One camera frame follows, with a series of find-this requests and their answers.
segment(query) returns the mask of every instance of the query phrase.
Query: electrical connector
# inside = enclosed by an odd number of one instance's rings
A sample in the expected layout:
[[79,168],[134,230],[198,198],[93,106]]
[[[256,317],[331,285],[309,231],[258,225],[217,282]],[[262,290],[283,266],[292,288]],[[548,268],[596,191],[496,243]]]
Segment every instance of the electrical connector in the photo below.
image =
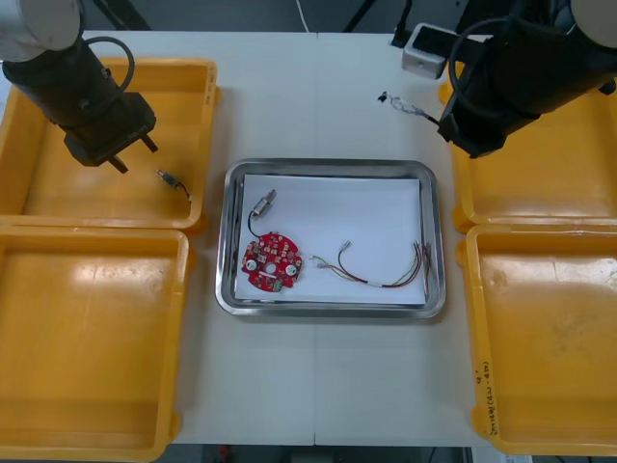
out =
[[186,195],[186,197],[188,198],[189,202],[193,201],[193,197],[191,196],[191,194],[189,193],[189,190],[186,189],[186,186],[184,186],[184,183],[182,183],[180,180],[178,180],[177,178],[175,178],[174,176],[172,176],[170,173],[165,172],[165,171],[161,171],[160,169],[156,170],[156,174],[158,174],[158,176],[168,185],[170,185],[172,188],[175,188],[176,190],[183,190],[184,194]]
[[255,219],[258,219],[259,217],[263,217],[264,215],[266,215],[268,210],[270,210],[270,207],[272,207],[272,201],[274,201],[276,197],[277,197],[277,190],[270,191],[270,193],[268,193],[266,196],[261,198],[259,202],[255,204],[255,207],[251,211],[251,215]]

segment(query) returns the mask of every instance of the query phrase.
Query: yellow plastic tray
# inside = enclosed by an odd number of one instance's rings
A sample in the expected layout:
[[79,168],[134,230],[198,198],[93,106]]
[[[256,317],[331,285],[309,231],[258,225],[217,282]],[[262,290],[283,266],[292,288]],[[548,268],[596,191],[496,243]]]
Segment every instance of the yellow plastic tray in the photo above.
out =
[[[443,86],[441,100],[451,90]],[[455,226],[617,225],[617,95],[590,92],[469,159],[452,146]]]
[[[117,81],[126,61],[104,59]],[[63,227],[191,229],[199,225],[212,119],[219,98],[216,66],[205,60],[140,59],[128,89],[156,115],[150,136],[159,151],[135,143],[120,154],[129,171],[109,163],[83,167],[64,132],[13,89],[0,129],[0,224]],[[161,169],[182,181],[186,196],[164,183]]]
[[477,226],[457,260],[476,431],[505,453],[617,455],[617,231]]
[[187,259],[179,231],[0,227],[0,458],[160,455]]

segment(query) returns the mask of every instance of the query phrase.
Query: circuit board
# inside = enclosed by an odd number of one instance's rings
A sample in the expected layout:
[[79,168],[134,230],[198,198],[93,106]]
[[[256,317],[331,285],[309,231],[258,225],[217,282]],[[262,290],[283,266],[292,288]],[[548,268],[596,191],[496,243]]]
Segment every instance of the circuit board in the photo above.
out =
[[267,292],[293,287],[301,269],[298,246],[278,233],[264,234],[259,241],[252,241],[242,258],[242,271],[249,274],[251,285]]

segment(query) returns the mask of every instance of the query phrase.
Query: table surface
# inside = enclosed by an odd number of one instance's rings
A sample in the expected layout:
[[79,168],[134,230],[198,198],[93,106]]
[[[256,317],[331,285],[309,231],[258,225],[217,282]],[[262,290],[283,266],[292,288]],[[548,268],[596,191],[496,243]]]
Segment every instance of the table surface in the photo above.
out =
[[[463,276],[450,220],[446,143],[423,118],[395,111],[388,91],[438,116],[438,81],[400,67],[385,35],[112,33],[136,56],[216,62],[217,109],[206,236],[189,286],[177,409],[178,443],[486,446],[472,430],[473,383]],[[121,55],[97,45],[99,56]],[[405,159],[437,177],[446,303],[430,324],[238,318],[214,296],[225,171],[249,157]]]

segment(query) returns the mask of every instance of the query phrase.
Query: stainless steel tray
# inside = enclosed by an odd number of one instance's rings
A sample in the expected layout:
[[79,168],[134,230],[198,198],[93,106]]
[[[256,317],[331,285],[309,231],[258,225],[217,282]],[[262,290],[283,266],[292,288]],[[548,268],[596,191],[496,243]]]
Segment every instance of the stainless steel tray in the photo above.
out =
[[[242,201],[245,175],[347,177],[347,178],[417,178],[420,184],[420,214],[423,244],[430,255],[430,272],[426,282],[426,303],[349,304],[324,302],[272,301],[239,299],[235,295],[238,242],[242,224]],[[433,173],[415,161],[381,161],[351,159],[250,159],[228,170],[225,180],[223,214],[219,234],[216,271],[216,297],[221,307],[233,315],[276,315],[318,317],[430,318],[442,309],[445,300],[443,246],[437,202],[437,182]]]

